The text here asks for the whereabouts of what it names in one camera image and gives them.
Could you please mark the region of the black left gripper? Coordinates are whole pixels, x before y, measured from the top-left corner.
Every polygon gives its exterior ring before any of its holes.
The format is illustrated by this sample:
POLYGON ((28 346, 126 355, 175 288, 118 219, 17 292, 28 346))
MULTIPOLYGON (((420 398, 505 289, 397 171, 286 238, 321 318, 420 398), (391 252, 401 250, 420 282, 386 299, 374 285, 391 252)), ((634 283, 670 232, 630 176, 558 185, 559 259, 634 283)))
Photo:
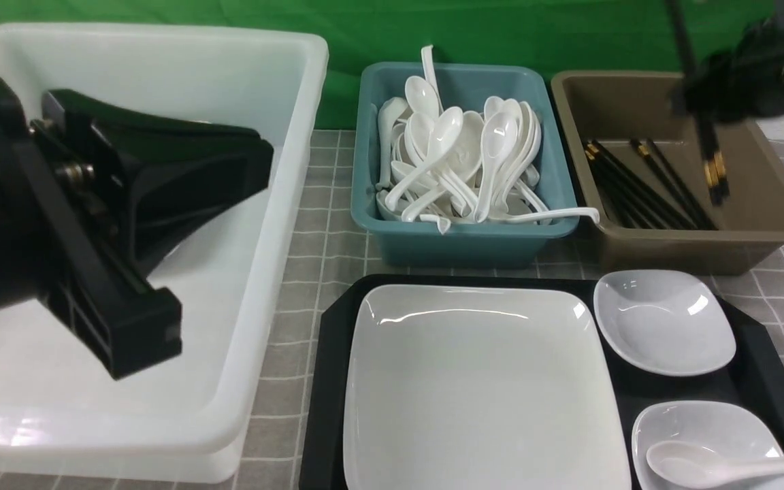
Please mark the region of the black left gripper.
POLYGON ((28 120, 0 78, 0 309, 40 301, 116 380, 177 357, 182 304, 147 278, 268 188, 273 146, 68 88, 40 102, 28 120))

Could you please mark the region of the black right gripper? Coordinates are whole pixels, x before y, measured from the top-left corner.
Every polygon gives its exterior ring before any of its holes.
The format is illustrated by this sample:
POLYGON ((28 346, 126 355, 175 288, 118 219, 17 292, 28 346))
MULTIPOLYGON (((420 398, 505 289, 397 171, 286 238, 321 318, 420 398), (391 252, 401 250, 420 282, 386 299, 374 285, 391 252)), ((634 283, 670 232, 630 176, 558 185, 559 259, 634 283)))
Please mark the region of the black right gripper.
MULTIPOLYGON (((776 18, 751 25, 737 46, 699 62, 695 108, 718 124, 784 116, 784 26, 776 18)), ((675 112, 677 90, 671 100, 675 112)))

